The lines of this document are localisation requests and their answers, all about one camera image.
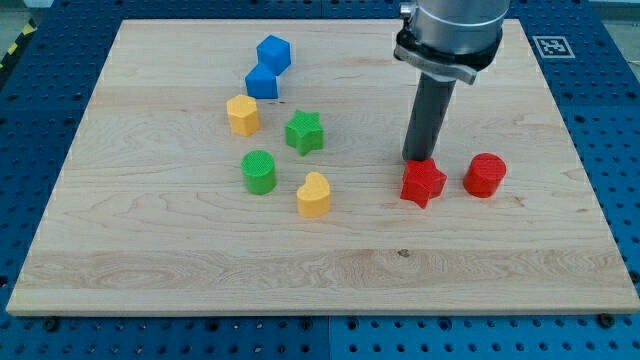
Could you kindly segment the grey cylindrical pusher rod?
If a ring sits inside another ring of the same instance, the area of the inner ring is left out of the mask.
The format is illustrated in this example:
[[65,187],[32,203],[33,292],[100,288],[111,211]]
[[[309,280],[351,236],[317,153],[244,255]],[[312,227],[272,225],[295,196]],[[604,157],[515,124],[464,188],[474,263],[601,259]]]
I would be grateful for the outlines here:
[[454,86],[454,81],[437,81],[421,74],[402,150],[405,161],[424,161],[432,156]]

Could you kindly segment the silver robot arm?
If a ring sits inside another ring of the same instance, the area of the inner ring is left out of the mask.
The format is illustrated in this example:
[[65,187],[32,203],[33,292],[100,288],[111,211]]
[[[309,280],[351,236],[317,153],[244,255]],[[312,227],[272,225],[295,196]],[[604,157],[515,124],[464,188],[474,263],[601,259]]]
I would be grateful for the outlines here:
[[420,71],[402,157],[429,159],[458,81],[473,84],[494,60],[509,0],[402,3],[394,57]]

